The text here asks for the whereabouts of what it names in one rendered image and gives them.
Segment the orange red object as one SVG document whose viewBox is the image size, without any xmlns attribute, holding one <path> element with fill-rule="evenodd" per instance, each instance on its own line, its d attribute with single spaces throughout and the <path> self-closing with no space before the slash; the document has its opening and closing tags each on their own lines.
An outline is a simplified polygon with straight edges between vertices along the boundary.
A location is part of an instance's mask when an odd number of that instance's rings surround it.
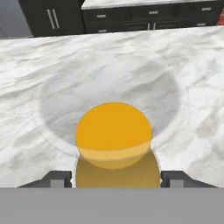
<svg viewBox="0 0 224 224">
<path fill-rule="evenodd" d="M 219 21 L 217 25 L 224 25 L 224 8 L 221 11 L 221 14 L 219 16 Z"/>
</svg>

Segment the yellow cup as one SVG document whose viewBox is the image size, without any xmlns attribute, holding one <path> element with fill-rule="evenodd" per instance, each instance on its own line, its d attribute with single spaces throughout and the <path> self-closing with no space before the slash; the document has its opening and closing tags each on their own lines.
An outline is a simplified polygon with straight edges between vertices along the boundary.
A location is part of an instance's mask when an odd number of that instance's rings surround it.
<svg viewBox="0 0 224 224">
<path fill-rule="evenodd" d="M 75 143 L 78 187 L 159 187 L 160 170 L 151 149 L 147 117 L 122 102 L 91 108 L 79 120 Z"/>
</svg>

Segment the black drawer cabinet run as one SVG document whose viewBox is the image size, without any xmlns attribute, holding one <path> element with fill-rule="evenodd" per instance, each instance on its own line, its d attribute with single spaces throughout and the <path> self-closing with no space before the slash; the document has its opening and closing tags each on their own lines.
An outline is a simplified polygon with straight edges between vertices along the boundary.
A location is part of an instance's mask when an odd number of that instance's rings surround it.
<svg viewBox="0 0 224 224">
<path fill-rule="evenodd" d="M 86 33 L 215 26 L 224 0 L 85 0 Z"/>
</svg>

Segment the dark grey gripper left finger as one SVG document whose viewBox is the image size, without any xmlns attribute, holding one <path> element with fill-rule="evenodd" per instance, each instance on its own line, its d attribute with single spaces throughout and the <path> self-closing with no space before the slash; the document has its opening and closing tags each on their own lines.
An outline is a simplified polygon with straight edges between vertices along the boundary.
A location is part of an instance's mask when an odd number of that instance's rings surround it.
<svg viewBox="0 0 224 224">
<path fill-rule="evenodd" d="M 21 185 L 20 188 L 71 188 L 71 179 L 71 171 L 49 171 L 42 179 Z"/>
</svg>

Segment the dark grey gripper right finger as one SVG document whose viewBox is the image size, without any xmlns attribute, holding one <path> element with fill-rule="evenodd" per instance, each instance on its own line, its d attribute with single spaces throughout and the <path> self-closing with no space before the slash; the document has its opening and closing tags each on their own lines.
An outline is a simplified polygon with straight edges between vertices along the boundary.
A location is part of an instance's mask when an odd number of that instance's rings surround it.
<svg viewBox="0 0 224 224">
<path fill-rule="evenodd" d="M 167 188 L 215 188 L 215 185 L 196 180 L 183 171 L 161 171 L 161 187 Z"/>
</svg>

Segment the tall black cupboard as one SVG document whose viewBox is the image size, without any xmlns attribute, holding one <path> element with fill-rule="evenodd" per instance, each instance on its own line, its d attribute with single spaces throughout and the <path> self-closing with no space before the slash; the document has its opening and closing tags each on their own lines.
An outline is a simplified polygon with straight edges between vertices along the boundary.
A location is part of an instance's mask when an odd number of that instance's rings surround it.
<svg viewBox="0 0 224 224">
<path fill-rule="evenodd" d="M 84 0 L 18 1 L 35 38 L 84 32 L 81 13 Z"/>
</svg>

